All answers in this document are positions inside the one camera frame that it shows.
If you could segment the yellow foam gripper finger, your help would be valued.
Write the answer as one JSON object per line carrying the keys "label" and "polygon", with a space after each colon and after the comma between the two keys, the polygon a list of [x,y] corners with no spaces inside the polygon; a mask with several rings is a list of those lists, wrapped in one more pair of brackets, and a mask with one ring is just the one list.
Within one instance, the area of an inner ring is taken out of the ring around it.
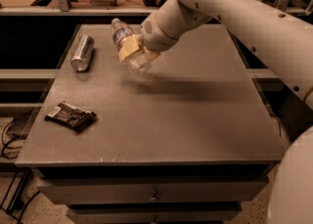
{"label": "yellow foam gripper finger", "polygon": [[122,42],[122,47],[118,51],[118,57],[119,60],[124,63],[128,59],[138,57],[142,53],[141,36],[130,35]]}
{"label": "yellow foam gripper finger", "polygon": [[147,51],[147,52],[144,54],[145,59],[146,59],[148,62],[153,61],[153,60],[156,59],[159,55],[160,55],[160,52],[152,52],[152,51]]}

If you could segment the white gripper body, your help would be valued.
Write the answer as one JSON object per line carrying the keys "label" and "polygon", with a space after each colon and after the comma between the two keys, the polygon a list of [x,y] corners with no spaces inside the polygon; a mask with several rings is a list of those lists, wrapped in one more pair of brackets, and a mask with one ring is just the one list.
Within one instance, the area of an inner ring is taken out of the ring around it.
{"label": "white gripper body", "polygon": [[152,52],[164,52],[172,48],[178,40],[168,36],[158,25],[156,12],[141,23],[141,34],[144,46]]}

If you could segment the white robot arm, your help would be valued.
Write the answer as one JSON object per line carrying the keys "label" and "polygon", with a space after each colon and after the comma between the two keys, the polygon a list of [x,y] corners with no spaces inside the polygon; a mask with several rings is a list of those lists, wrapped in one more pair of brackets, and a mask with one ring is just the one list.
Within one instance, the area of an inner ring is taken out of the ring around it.
{"label": "white robot arm", "polygon": [[[257,0],[167,0],[122,43],[123,63],[139,70],[186,31],[213,18],[226,26],[309,108],[313,108],[313,27]],[[313,224],[313,127],[286,151],[266,224]]]}

